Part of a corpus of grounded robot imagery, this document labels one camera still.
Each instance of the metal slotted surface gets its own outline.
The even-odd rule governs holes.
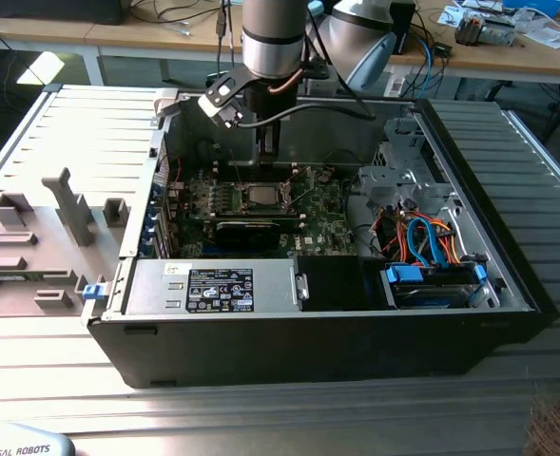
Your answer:
[[[102,208],[108,198],[123,199],[131,207],[142,186],[157,130],[151,122],[156,96],[155,89],[71,85],[40,96],[18,128],[19,138],[0,153],[0,196],[24,194],[33,211],[23,217],[38,241],[24,248],[2,247],[0,257],[22,257],[27,271],[72,270],[88,283],[99,275],[114,276],[123,229],[107,227]],[[84,248],[58,218],[57,201],[41,182],[57,177],[63,168],[70,173],[70,189],[85,197],[93,216],[88,230],[94,239]],[[0,223],[0,233],[6,231]],[[46,286],[40,281],[0,285],[0,316],[81,313],[74,284],[63,289],[69,306],[40,308],[34,297]]]
[[[495,174],[489,164],[474,162]],[[530,206],[560,215],[551,201]],[[533,250],[553,255],[546,247]],[[560,282],[549,290],[559,293]],[[78,317],[0,318],[0,421],[65,432],[80,456],[516,456],[532,398],[553,392],[560,320],[462,377],[134,390]]]
[[[496,104],[433,106],[550,297],[560,303],[560,168]]]
[[[129,205],[156,129],[155,92],[65,85],[43,93],[23,135],[2,157],[0,194],[24,193],[32,206],[57,207],[41,178],[66,167],[70,188],[84,194],[89,206],[104,206],[107,198]]]

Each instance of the blue latch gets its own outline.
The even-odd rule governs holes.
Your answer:
[[[393,264],[386,271],[386,274],[390,283],[423,281],[423,273],[418,266],[411,266],[410,264]]]

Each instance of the blue cable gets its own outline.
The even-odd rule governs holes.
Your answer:
[[[425,54],[427,56],[428,61],[428,74],[425,75],[425,81],[423,81],[423,87],[419,92],[417,98],[421,98],[425,91],[428,89],[428,83],[430,82],[430,76],[432,75],[432,65],[434,64],[434,59],[432,58],[432,50],[430,49],[430,45],[428,45],[423,38],[419,35],[415,35],[415,38],[419,40],[419,43],[425,48]]]
[[[440,265],[442,268],[446,268],[449,266],[449,263],[446,262],[442,252],[438,249],[438,244],[435,241],[435,229],[432,224],[421,217],[413,218],[409,223],[409,227],[406,230],[406,241],[409,246],[409,250],[413,254],[413,256],[423,263],[423,266],[426,268],[430,267],[430,263],[428,262],[422,254],[420,254],[415,248],[415,242],[413,241],[413,234],[415,233],[416,225],[421,222],[425,225],[428,230],[428,237],[430,238],[430,249],[432,250],[432,255],[434,256],[434,261]]]

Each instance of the wooden table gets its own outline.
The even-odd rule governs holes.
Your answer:
[[[560,84],[560,49],[541,45],[522,34],[518,34],[511,47],[459,45],[454,40],[454,28],[436,22],[449,3],[447,0],[419,0],[425,27],[436,41],[453,47],[445,69],[447,76]],[[556,20],[560,22],[560,12]],[[415,17],[414,23],[419,25],[418,18]],[[408,49],[404,55],[390,59],[388,70],[392,72],[392,77],[388,88],[397,88],[397,93],[386,90],[388,96],[399,94],[404,76],[417,72],[425,62],[415,43],[411,43]]]
[[[183,5],[185,2],[186,0],[157,0],[157,9],[161,11],[167,7]],[[448,0],[419,0],[426,28],[434,35],[436,41],[453,47],[453,55],[445,69],[446,75],[560,84],[560,49],[545,47],[522,35],[517,37],[512,47],[458,45],[454,41],[454,28],[440,26],[435,22],[448,4]],[[174,10],[164,18],[179,19],[215,7],[216,1],[202,0],[194,8]],[[146,20],[158,21],[151,0],[145,0],[134,13]],[[160,59],[162,79],[167,79],[168,76],[167,60],[216,60],[216,13],[212,11],[189,19],[188,22],[188,27],[181,24],[150,24],[129,16],[121,26],[105,26],[91,23],[0,19],[0,35],[11,48],[18,50],[80,54],[85,60],[91,83],[103,85],[103,56]],[[233,8],[233,26],[236,61],[240,62],[241,7]],[[390,59],[387,70],[392,76],[386,95],[397,95],[402,89],[405,76],[417,72],[425,62],[415,42],[409,43],[407,49],[404,55],[395,55]],[[228,38],[225,37],[221,60],[226,62],[229,59]]]

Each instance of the wire bundle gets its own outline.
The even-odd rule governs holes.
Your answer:
[[[384,218],[396,224],[396,235],[384,246],[381,253],[393,261],[411,262],[415,266],[429,267],[430,261],[424,256],[426,250],[432,254],[436,264],[460,264],[461,259],[455,246],[455,232],[442,220],[431,218],[420,212],[407,212],[404,215],[392,216],[381,211],[373,224],[376,232]],[[424,237],[415,241],[415,229],[426,232]]]
[[[434,66],[434,57],[436,57],[434,53],[434,45],[435,45],[434,37],[425,27],[425,22],[423,21],[423,18],[421,17],[419,11],[416,10],[415,14],[419,18],[421,25],[411,24],[411,27],[413,29],[411,30],[410,35],[415,37],[416,40],[423,46],[423,50],[425,51],[424,54],[425,60],[419,67],[419,70],[416,73],[413,80],[410,83],[408,83],[406,88],[403,90],[402,94],[400,95],[400,98],[405,97],[406,94],[409,92],[409,90],[411,90],[413,97],[415,96],[415,91],[420,90],[417,98],[421,98],[427,90],[432,90],[433,88],[435,88],[434,96],[436,96],[438,94],[438,90],[440,89],[440,85],[442,84],[442,80],[444,79],[445,67],[448,64],[448,60],[445,60],[443,57],[438,56],[442,64],[442,68],[439,69],[434,75],[432,74],[432,67]],[[416,29],[422,30],[423,36],[419,35],[416,32]],[[423,80],[422,83],[417,83],[419,76],[423,71],[423,67],[425,66],[428,67],[427,73],[425,75],[425,79]]]

